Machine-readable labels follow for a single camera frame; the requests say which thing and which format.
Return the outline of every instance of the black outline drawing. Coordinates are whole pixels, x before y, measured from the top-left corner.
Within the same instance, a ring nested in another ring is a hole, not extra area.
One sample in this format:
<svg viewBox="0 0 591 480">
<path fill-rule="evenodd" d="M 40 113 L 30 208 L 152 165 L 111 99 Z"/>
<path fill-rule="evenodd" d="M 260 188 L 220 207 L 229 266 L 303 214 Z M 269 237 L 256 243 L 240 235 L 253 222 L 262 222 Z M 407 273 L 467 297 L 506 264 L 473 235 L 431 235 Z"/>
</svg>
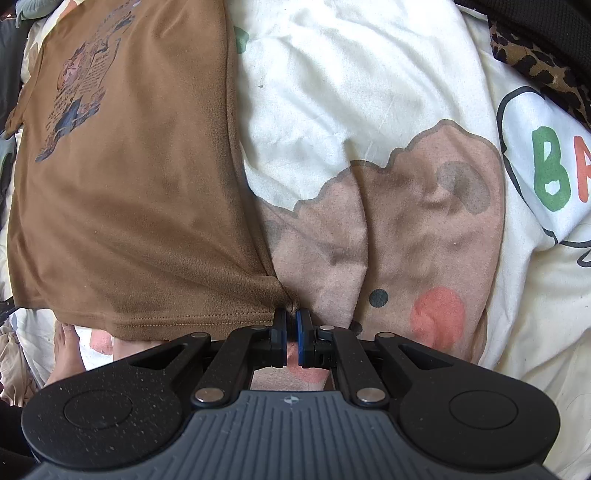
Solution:
<svg viewBox="0 0 591 480">
<path fill-rule="evenodd" d="M 538 92 L 537 90 L 534 90 L 532 87 L 529 87 L 529 86 L 523 86 L 523 87 L 519 87 L 518 89 L 513 90 L 512 92 L 505 95 L 505 97 L 501 100 L 501 103 L 499 104 L 499 109 L 496 113 L 496 127 L 499 130 L 499 139 L 501 140 L 501 154 L 503 155 L 503 164 L 505 165 L 505 170 L 507 171 L 507 175 L 509 175 L 511 182 L 513 183 L 513 186 L 515 187 L 515 190 L 517 190 L 517 193 L 519 194 L 521 199 L 524 201 L 524 203 L 527 205 L 527 202 L 525 201 L 523 194 L 521 193 L 521 186 L 519 185 L 519 182 L 517 181 L 517 177 L 515 175 L 515 172 L 513 171 L 513 166 L 511 165 L 511 162 L 509 161 L 509 159 L 505 155 L 505 152 L 507 151 L 507 145 L 505 143 L 505 139 L 503 138 L 503 117 L 505 115 L 505 110 L 507 108 L 507 105 L 509 105 L 510 101 L 512 101 L 514 98 L 518 97 L 522 93 L 535 93 L 536 95 L 541 96 L 545 100 L 544 95 L 542 95 L 540 92 Z M 544 228 L 543 225 L 542 225 L 542 230 L 544 231 L 544 233 L 546 235 L 548 235 L 550 238 L 552 238 L 554 240 L 554 245 L 558 244 L 558 239 L 556 238 L 556 234 L 552 230 L 548 230 L 548 229 Z M 571 247 L 571 248 L 583 248 L 583 249 L 589 248 L 590 250 L 586 251 L 577 260 L 577 264 L 580 267 L 591 268 L 591 258 L 589 260 L 585 260 L 585 258 L 587 256 L 589 256 L 589 254 L 591 254 L 591 240 L 588 240 L 586 242 L 570 242 L 568 240 L 562 240 L 560 242 L 560 245 L 564 245 L 565 247 Z"/>
</svg>

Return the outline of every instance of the crumpled fabric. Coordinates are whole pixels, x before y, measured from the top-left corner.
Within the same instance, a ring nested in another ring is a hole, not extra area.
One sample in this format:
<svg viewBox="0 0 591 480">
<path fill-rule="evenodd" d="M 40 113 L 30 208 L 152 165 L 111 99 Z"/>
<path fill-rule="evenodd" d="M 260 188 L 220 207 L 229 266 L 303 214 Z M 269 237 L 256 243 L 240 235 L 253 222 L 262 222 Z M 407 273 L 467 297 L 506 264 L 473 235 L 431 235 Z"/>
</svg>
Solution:
<svg viewBox="0 0 591 480">
<path fill-rule="evenodd" d="M 29 374 L 17 334 L 8 320 L 0 327 L 0 375 L 4 386 L 0 400 L 10 405 L 24 407 L 37 391 L 37 384 Z"/>
<path fill-rule="evenodd" d="M 36 20 L 53 13 L 61 0 L 18 0 L 17 28 L 24 20 Z"/>
</svg>

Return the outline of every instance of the black device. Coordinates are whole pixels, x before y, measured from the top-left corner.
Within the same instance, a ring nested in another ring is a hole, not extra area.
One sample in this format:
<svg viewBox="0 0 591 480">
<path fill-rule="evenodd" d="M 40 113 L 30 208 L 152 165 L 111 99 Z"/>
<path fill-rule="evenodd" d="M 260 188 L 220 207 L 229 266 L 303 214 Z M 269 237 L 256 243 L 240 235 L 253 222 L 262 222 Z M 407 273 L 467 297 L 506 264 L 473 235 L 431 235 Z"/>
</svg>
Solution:
<svg viewBox="0 0 591 480">
<path fill-rule="evenodd" d="M 551 480 L 560 426 L 540 390 L 393 333 L 358 340 L 297 312 L 302 367 L 334 391 L 252 391 L 287 363 L 287 321 L 196 332 L 41 390 L 30 480 Z"/>
</svg>

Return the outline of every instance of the gray spot print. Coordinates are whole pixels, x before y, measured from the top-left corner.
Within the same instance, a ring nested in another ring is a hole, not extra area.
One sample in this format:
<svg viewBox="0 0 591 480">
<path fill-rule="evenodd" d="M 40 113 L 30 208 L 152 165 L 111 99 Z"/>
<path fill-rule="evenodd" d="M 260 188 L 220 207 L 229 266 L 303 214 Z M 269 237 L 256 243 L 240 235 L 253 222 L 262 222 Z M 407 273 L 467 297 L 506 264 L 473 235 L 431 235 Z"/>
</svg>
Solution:
<svg viewBox="0 0 591 480">
<path fill-rule="evenodd" d="M 437 183 L 458 198 L 472 215 L 486 212 L 491 194 L 478 171 L 463 161 L 449 161 L 437 169 Z"/>
</svg>

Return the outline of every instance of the pink blob print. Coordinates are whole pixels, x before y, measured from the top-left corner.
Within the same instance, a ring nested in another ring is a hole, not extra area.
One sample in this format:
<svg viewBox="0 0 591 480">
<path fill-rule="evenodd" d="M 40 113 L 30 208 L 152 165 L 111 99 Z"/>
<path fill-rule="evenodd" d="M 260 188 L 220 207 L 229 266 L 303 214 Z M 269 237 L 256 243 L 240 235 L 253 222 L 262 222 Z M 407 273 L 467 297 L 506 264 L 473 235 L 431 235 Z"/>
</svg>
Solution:
<svg viewBox="0 0 591 480">
<path fill-rule="evenodd" d="M 296 378 L 310 384 L 324 383 L 329 376 L 328 370 L 321 368 L 302 368 L 297 363 L 297 343 L 287 344 L 287 369 Z"/>
<path fill-rule="evenodd" d="M 447 287 L 423 293 L 413 305 L 410 325 L 417 342 L 441 352 L 449 352 L 462 338 L 466 310 L 459 295 Z"/>
</svg>

